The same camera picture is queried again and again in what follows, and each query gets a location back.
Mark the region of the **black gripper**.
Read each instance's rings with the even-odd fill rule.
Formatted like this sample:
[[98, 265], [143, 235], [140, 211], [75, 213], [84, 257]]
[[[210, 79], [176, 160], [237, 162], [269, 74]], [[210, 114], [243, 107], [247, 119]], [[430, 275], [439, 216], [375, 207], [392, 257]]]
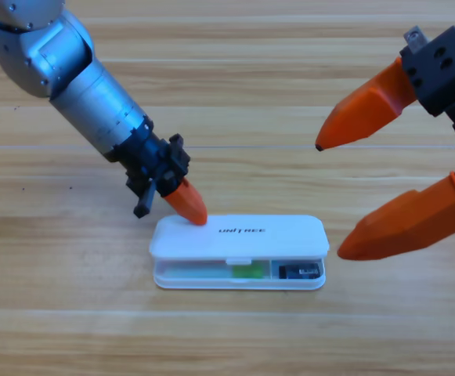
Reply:
[[183, 137], [175, 134], [160, 139], [151, 125], [140, 125], [130, 136], [113, 147], [113, 161], [126, 170], [126, 186], [138, 197], [134, 214], [142, 218], [150, 213], [153, 196], [162, 198], [192, 224], [203, 226], [208, 210], [202, 196], [186, 179], [190, 156], [183, 149]]
[[416, 100], [433, 117], [446, 114], [455, 131], [455, 26], [432, 40], [415, 26], [404, 39], [402, 59], [396, 58], [330, 112], [316, 137], [317, 150], [370, 137]]

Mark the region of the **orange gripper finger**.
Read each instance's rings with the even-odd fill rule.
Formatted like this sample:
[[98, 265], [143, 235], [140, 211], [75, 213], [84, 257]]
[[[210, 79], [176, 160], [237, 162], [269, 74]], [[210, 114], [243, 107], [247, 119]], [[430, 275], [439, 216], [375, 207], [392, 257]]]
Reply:
[[363, 217], [338, 248], [342, 259], [378, 260], [417, 251], [455, 234], [455, 172], [410, 190]]

